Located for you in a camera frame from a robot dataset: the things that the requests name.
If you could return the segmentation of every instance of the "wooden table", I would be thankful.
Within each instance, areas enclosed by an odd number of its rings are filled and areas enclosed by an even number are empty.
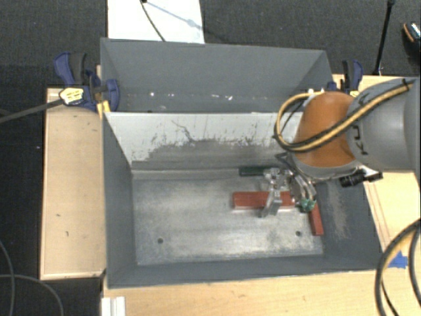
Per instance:
[[[365,76],[360,90],[390,79]],[[58,91],[48,89],[48,101]],[[105,270],[99,117],[60,106],[47,111],[45,123],[40,278],[98,277]],[[420,216],[414,175],[384,176],[365,184],[383,247]],[[407,245],[403,253],[407,255]],[[419,252],[416,263],[421,263]],[[408,271],[388,269],[385,285],[401,315],[419,312]],[[377,315],[374,271],[116,290],[105,284],[103,295],[124,296],[127,316]]]

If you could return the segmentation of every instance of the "yellow label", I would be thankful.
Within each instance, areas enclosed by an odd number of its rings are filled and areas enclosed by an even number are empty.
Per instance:
[[[60,92],[60,98],[68,105],[81,101],[84,98],[84,90],[81,88],[66,88]]]
[[[349,95],[351,95],[352,97],[356,97],[360,94],[360,92],[358,90],[353,90],[349,93]]]

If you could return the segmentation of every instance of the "gray metal bin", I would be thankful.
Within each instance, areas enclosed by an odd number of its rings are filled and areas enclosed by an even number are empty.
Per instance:
[[[280,104],[332,79],[324,52],[103,39],[101,66],[122,93],[103,117],[110,288],[376,266],[362,186],[317,187],[323,237],[297,210],[232,209],[232,192],[262,182],[238,168],[277,163]]]

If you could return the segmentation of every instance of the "wooden board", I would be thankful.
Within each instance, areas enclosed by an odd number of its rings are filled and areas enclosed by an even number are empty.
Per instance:
[[[48,101],[58,98],[47,90]],[[61,105],[47,111],[41,280],[96,277],[105,269],[98,114]]]

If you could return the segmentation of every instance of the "yellow cable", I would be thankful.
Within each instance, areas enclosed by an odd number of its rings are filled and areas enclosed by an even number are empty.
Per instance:
[[[408,84],[408,85],[404,85],[404,86],[400,86],[394,90],[391,90],[389,92],[385,92],[384,94],[381,94],[380,96],[372,99],[371,101],[369,101],[367,104],[363,105],[355,114],[353,114],[352,116],[350,116],[347,120],[345,120],[342,124],[340,124],[337,128],[333,129],[331,132],[328,132],[327,134],[323,135],[322,137],[320,137],[319,139],[303,145],[303,146],[299,146],[299,147],[294,147],[293,144],[290,144],[288,142],[286,142],[284,140],[284,138],[281,135],[280,132],[280,119],[282,117],[282,115],[284,114],[285,108],[291,104],[291,102],[296,101],[297,99],[302,99],[302,98],[306,98],[306,97],[310,97],[311,95],[320,95],[322,92],[316,92],[313,94],[309,94],[309,93],[300,93],[299,95],[293,96],[292,98],[288,99],[280,108],[279,112],[278,112],[278,116],[276,119],[276,134],[279,137],[279,140],[281,141],[282,144],[284,144],[285,146],[287,146],[291,151],[296,151],[296,152],[300,152],[300,151],[305,151],[307,149],[311,149],[312,147],[317,147],[318,145],[323,144],[324,142],[332,139],[334,136],[338,135],[339,132],[341,132],[342,130],[346,129],[348,126],[350,126],[353,122],[355,122],[356,120],[358,120],[359,118],[361,118],[363,115],[365,115],[369,110],[371,110],[373,107],[375,107],[377,104],[381,103],[382,101],[385,101],[386,99],[395,97],[400,95],[401,93],[404,93],[406,91],[409,90],[409,88],[412,87],[412,84]]]

